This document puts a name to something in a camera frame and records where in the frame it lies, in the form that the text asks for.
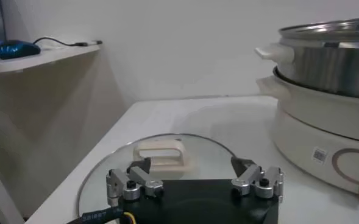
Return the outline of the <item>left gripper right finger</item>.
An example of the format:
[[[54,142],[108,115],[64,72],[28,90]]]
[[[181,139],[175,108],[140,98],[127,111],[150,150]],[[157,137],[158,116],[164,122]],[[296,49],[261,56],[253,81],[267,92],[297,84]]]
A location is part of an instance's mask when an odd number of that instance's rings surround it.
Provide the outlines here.
[[[245,197],[254,193],[260,199],[278,199],[283,201],[284,173],[279,167],[271,166],[263,170],[251,159],[231,157],[231,165],[236,178],[231,180],[232,190],[239,196]]]

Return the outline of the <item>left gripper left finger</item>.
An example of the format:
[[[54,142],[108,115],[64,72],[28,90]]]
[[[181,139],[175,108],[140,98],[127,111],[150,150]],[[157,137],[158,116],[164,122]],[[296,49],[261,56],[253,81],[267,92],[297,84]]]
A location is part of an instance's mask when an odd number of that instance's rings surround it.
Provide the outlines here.
[[[162,198],[163,181],[152,178],[149,174],[151,158],[131,162],[130,166],[121,169],[110,169],[106,175],[107,204],[114,207],[118,199],[137,201],[143,195],[150,198]]]

